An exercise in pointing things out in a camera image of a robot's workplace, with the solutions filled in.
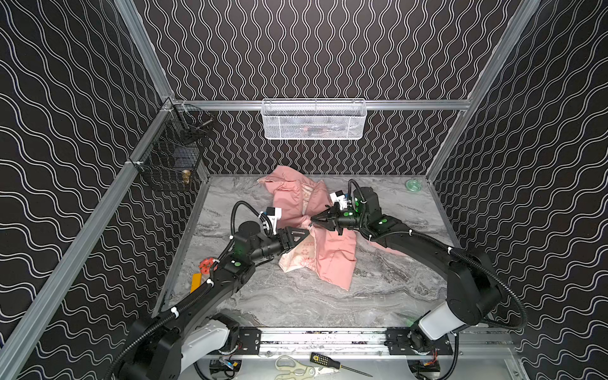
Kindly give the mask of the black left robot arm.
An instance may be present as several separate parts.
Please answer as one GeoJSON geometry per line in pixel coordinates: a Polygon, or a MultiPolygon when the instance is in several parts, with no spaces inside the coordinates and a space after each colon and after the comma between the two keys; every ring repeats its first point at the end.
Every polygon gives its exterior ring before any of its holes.
{"type": "Polygon", "coordinates": [[[310,235],[308,229],[285,227],[268,235],[246,222],[232,235],[214,262],[210,277],[171,310],[131,326],[128,342],[110,364],[105,379],[175,379],[185,358],[182,345],[215,307],[239,291],[258,264],[290,252],[310,235]]]}

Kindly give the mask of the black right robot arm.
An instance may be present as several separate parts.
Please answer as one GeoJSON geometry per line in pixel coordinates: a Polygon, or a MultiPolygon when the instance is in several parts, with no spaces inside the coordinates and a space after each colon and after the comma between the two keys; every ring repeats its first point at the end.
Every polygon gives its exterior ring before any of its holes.
{"type": "Polygon", "coordinates": [[[333,201],[311,221],[337,234],[355,231],[369,242],[421,262],[446,280],[446,300],[413,323],[409,339],[416,349],[480,323],[512,331],[527,326],[522,300],[498,277],[487,254],[448,245],[384,213],[370,187],[348,191],[345,200],[333,201]]]}

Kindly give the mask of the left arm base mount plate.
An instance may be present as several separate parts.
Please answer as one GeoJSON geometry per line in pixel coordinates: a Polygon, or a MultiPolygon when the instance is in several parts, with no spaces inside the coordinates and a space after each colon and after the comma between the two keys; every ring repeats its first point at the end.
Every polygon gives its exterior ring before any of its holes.
{"type": "Polygon", "coordinates": [[[256,356],[260,352],[262,331],[253,327],[231,329],[226,341],[228,355],[256,356]]]}

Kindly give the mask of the pink zip-up jacket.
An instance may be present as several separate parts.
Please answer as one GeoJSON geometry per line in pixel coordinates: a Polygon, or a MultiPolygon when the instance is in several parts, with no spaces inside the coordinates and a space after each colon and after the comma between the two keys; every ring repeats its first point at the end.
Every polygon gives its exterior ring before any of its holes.
{"type": "Polygon", "coordinates": [[[342,235],[314,226],[311,217],[330,205],[330,192],[323,180],[312,180],[288,166],[278,166],[258,183],[272,195],[272,206],[282,210],[278,228],[307,229],[310,236],[279,260],[284,272],[310,269],[320,280],[349,290],[356,268],[356,233],[342,235]]]}

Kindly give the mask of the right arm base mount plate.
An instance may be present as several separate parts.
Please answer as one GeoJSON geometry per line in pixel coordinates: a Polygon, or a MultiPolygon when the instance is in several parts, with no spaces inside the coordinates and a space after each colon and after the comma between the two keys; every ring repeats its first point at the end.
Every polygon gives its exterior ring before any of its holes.
{"type": "Polygon", "coordinates": [[[451,356],[453,348],[447,335],[430,340],[417,329],[389,328],[385,332],[384,345],[391,356],[426,356],[439,354],[451,356]]]}

